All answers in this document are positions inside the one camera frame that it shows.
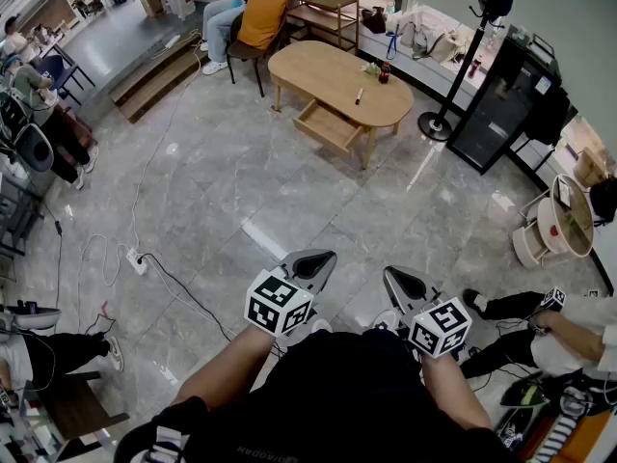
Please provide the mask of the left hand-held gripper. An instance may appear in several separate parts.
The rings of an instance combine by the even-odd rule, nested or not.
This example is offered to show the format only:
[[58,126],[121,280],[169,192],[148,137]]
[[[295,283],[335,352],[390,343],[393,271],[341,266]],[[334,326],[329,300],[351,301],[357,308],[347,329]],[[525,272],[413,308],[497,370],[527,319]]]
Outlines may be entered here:
[[336,253],[306,249],[288,254],[281,265],[262,270],[246,293],[244,317],[258,329],[278,338],[305,322],[314,295],[330,279]]

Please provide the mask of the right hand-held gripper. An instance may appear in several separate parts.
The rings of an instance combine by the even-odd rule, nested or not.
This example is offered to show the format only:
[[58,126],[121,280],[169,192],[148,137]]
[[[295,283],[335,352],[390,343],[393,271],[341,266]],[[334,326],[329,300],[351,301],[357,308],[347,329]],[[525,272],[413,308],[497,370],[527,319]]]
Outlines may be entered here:
[[[408,341],[420,353],[438,358],[464,342],[472,324],[469,313],[458,297],[434,299],[438,289],[428,275],[407,266],[386,266],[384,285],[392,305],[404,314]],[[430,302],[413,311],[424,301]]]

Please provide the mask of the wooden drawer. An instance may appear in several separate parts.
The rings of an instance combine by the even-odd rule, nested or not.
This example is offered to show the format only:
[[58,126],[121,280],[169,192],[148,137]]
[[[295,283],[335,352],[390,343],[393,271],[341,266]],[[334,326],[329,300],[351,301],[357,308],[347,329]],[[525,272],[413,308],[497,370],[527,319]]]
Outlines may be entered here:
[[320,143],[331,153],[349,160],[352,149],[367,128],[332,109],[329,105],[313,99],[293,119],[295,127]]

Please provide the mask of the person's right forearm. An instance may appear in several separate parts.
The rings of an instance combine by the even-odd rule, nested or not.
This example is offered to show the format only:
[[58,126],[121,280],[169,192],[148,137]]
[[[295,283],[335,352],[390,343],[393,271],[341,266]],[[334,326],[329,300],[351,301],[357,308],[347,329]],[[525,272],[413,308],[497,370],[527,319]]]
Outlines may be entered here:
[[491,429],[491,420],[450,354],[420,355],[423,381],[437,406],[465,430]]

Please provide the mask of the person's left forearm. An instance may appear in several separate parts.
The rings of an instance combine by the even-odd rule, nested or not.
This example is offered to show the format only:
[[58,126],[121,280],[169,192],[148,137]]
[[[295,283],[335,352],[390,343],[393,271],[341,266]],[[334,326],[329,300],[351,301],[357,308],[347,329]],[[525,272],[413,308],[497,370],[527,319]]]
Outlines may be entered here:
[[274,343],[270,334],[247,326],[182,384],[173,404],[197,397],[209,410],[218,410],[238,401],[251,391]]

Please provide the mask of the oval wooden table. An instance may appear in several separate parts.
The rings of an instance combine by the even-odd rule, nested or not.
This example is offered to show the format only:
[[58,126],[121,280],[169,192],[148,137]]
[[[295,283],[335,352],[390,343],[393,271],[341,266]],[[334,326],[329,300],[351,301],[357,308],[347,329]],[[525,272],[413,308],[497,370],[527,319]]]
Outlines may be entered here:
[[[363,134],[367,137],[362,158],[365,169],[375,148],[377,130],[390,127],[396,133],[412,110],[414,95],[408,84],[395,76],[381,84],[362,71],[364,64],[359,57],[324,42],[297,41],[276,52],[268,69],[275,85],[275,111],[281,109],[282,90],[289,90],[307,98],[308,104],[317,99],[367,128]],[[355,105],[360,88],[362,100]]]

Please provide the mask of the person's right white shoe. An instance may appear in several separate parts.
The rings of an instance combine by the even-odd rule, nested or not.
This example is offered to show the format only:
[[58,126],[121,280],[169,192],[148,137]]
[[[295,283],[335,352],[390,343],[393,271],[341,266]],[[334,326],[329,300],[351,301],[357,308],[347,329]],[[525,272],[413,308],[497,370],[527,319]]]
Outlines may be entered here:
[[372,328],[375,330],[390,331],[395,333],[398,325],[398,312],[396,310],[386,310],[375,318]]

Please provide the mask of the person's black clothing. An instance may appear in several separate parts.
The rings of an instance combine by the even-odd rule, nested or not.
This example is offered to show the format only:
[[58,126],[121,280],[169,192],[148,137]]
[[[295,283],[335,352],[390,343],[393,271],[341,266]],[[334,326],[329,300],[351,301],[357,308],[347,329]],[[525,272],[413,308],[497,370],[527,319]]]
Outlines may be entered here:
[[181,463],[520,463],[493,430],[451,419],[419,372],[391,332],[320,331],[230,406],[192,397],[133,429],[114,463],[147,463],[160,427],[182,435]]

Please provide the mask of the white round trolley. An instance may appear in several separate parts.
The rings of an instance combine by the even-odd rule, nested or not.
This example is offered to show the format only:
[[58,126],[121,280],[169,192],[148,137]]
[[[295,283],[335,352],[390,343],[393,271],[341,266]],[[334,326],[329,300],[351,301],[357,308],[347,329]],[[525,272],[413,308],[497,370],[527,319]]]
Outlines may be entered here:
[[544,267],[591,253],[592,210],[572,177],[556,176],[549,189],[520,209],[520,215],[523,225],[512,232],[512,243],[524,267]]

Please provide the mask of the green black device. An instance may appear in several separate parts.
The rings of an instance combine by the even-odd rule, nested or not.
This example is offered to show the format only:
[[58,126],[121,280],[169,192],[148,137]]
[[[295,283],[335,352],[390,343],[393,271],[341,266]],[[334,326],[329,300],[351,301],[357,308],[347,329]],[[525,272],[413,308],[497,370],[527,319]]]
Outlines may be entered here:
[[509,408],[530,408],[544,405],[549,401],[538,380],[520,379],[504,392],[500,405]]

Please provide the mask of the black coat rack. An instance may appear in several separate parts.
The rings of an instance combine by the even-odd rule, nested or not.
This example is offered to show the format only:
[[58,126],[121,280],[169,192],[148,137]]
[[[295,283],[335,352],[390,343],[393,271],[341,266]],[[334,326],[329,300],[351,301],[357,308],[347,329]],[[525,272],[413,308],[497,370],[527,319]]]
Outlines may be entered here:
[[436,142],[446,142],[452,136],[453,128],[445,116],[454,104],[454,98],[467,75],[473,59],[475,58],[475,54],[484,37],[487,25],[491,24],[494,28],[503,28],[503,25],[496,24],[497,19],[490,21],[488,17],[482,13],[481,8],[480,13],[477,13],[473,7],[469,7],[469,9],[475,17],[480,18],[480,23],[476,27],[467,53],[448,91],[448,95],[438,113],[430,111],[424,112],[417,119],[417,124],[422,134]]

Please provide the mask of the black glass-door cabinet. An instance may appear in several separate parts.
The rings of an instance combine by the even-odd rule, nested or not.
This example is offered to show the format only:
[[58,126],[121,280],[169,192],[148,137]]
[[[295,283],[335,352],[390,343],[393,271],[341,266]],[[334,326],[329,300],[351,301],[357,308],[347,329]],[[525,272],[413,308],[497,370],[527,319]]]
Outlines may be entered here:
[[506,38],[480,89],[447,146],[479,174],[486,174],[525,136],[525,120],[550,89],[561,87],[556,69],[525,41]]

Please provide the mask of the black white striped cloth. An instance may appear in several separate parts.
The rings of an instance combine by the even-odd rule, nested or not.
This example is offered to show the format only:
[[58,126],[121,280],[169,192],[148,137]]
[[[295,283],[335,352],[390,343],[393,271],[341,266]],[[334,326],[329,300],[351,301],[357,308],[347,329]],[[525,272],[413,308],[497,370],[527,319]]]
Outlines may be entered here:
[[527,463],[584,463],[596,439],[591,424],[561,415]]

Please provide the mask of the brown paper bag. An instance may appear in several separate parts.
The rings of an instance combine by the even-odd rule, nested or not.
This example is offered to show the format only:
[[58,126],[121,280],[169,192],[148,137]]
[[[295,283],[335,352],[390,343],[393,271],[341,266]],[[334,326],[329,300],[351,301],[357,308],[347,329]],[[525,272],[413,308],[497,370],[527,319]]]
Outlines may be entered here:
[[573,174],[575,180],[583,189],[590,189],[608,179],[605,162],[587,147],[577,155]]

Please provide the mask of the black hanging garment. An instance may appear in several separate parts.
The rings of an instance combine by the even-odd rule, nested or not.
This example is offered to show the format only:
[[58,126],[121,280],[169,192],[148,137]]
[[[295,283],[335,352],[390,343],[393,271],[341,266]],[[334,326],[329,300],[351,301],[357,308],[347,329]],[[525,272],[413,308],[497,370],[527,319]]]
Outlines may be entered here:
[[524,125],[524,134],[531,141],[555,147],[570,110],[570,100],[561,88],[550,89],[532,108]]

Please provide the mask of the brown chair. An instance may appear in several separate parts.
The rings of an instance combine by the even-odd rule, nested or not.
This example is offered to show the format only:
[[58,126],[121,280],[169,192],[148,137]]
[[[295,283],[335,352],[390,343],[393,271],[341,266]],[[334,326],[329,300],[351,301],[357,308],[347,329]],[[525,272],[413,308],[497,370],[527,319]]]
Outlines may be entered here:
[[227,65],[228,65],[228,70],[230,73],[230,79],[231,79],[232,84],[235,83],[235,78],[234,78],[233,68],[232,68],[230,60],[238,59],[242,62],[251,61],[253,64],[254,71],[255,71],[255,78],[256,78],[257,85],[259,87],[260,95],[262,97],[265,97],[265,93],[263,91],[262,82],[261,82],[261,78],[259,74],[258,62],[260,59],[264,59],[268,53],[274,53],[277,47],[284,46],[285,38],[283,37],[283,35],[285,33],[285,27],[286,27],[286,14],[287,14],[287,11],[284,11],[282,14],[279,28],[275,36],[272,39],[270,39],[270,42],[268,43],[267,47],[264,50],[245,44],[244,42],[242,42],[240,39],[237,38],[237,35],[242,25],[243,14],[240,14],[234,19],[230,27],[230,34],[229,34],[227,47],[226,47]]

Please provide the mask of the wooden steps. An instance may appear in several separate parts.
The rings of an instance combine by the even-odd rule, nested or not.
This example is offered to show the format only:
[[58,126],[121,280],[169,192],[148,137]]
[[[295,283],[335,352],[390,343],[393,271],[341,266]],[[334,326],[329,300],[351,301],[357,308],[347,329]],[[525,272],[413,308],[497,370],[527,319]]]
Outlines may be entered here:
[[206,61],[201,35],[193,30],[147,58],[110,91],[109,97],[130,123],[136,123]]

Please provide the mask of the beige tote bag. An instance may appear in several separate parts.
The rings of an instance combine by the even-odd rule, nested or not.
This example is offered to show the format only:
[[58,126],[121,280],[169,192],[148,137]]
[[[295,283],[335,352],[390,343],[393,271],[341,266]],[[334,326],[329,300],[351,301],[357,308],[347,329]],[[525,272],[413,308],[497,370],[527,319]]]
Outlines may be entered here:
[[438,36],[428,54],[436,62],[443,64],[453,61],[457,56],[465,56],[468,49],[468,35],[459,31],[450,31]]

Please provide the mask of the grey bag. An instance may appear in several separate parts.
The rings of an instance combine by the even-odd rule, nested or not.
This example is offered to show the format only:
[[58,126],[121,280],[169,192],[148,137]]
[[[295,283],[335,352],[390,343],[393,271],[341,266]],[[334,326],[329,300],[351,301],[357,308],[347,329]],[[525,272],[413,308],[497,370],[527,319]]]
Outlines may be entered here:
[[429,57],[444,36],[445,33],[440,28],[433,29],[425,25],[416,26],[414,33],[413,59],[419,60]]

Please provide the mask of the orange cushion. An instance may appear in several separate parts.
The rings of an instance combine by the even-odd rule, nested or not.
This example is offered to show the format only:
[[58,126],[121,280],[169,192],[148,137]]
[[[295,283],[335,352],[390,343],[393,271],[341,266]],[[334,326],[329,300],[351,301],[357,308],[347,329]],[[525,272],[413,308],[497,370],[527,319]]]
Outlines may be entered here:
[[278,33],[289,0],[248,0],[237,39],[265,50]]

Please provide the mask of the wooden shelf rack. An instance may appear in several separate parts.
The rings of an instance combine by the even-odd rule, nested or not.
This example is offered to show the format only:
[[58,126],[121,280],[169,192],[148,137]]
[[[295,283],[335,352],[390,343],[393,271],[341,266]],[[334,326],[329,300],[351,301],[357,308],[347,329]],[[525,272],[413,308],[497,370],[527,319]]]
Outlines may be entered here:
[[358,54],[360,0],[291,0],[287,29],[291,41],[323,41]]

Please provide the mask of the brown handbag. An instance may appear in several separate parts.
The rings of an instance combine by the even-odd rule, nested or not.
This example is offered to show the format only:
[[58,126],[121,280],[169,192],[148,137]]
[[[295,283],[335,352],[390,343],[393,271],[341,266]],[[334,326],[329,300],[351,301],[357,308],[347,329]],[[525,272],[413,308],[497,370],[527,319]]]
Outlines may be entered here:
[[383,7],[362,9],[362,24],[373,34],[385,34],[387,18]]

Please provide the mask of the white bag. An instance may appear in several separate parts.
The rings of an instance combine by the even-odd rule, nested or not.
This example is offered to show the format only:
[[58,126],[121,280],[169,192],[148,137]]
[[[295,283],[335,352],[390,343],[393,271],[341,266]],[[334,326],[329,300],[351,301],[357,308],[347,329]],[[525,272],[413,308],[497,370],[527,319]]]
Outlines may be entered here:
[[416,12],[396,12],[387,17],[387,33],[398,37],[399,42],[409,48],[414,45],[414,33],[416,27]]

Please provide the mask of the brown wooden desk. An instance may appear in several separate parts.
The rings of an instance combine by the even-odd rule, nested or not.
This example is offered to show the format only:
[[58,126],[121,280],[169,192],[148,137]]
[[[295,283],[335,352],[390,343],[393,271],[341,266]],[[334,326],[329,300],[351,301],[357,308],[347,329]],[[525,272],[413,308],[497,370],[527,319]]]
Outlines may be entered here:
[[61,376],[38,392],[40,405],[56,429],[60,446],[51,455],[52,463],[61,463],[101,448],[109,427],[129,420],[125,412],[109,415],[90,385],[101,380],[100,371]]

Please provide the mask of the grey chair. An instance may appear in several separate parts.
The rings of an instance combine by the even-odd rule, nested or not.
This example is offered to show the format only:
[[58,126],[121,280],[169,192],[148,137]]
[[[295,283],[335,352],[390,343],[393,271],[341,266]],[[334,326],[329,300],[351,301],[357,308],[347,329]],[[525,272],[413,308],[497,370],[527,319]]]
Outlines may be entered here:
[[51,170],[54,152],[37,125],[26,124],[17,134],[14,146],[20,159],[34,172],[45,173]]

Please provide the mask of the blue chair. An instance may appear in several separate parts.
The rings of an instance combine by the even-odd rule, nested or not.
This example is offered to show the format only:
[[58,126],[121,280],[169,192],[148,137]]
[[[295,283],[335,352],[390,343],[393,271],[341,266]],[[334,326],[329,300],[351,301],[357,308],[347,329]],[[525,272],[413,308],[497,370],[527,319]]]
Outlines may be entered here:
[[61,55],[47,55],[37,66],[37,71],[48,78],[52,79],[52,85],[49,87],[51,91],[56,91],[61,99],[68,97],[77,105],[81,105],[81,101],[67,87],[67,82],[72,80],[82,91],[85,88],[75,77],[76,73],[81,74],[93,87],[94,81],[81,69],[76,63],[65,65],[65,60]]

